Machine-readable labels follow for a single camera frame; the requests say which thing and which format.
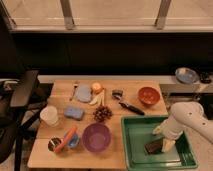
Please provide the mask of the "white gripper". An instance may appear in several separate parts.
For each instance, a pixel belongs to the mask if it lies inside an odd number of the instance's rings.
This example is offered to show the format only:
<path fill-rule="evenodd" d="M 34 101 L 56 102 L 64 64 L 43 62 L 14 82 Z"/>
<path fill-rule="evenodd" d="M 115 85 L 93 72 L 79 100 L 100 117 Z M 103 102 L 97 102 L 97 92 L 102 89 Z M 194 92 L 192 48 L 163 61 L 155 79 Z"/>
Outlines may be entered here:
<path fill-rule="evenodd" d="M 163 139 L 162 145 L 162 152 L 166 153 L 175 145 L 175 140 L 182 135 L 183 126 L 170 115 L 161 123 L 161 126 L 159 125 L 153 129 L 152 134 L 157 135 L 161 132 L 166 137 Z"/>

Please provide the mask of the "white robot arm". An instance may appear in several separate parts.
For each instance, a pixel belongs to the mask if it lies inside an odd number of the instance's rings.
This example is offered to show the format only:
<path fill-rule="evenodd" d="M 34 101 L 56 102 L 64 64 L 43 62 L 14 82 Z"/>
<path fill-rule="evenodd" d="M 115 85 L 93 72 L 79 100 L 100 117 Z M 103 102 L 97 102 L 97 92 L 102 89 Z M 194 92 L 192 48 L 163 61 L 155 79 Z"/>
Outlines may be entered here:
<path fill-rule="evenodd" d="M 176 102 L 171 105 L 169 116 L 154 128 L 154 135 L 162 134 L 163 145 L 161 151 L 168 152 L 183 134 L 185 126 L 197 131 L 201 136 L 213 144 L 213 121 L 204 116 L 204 109 L 198 102 Z"/>

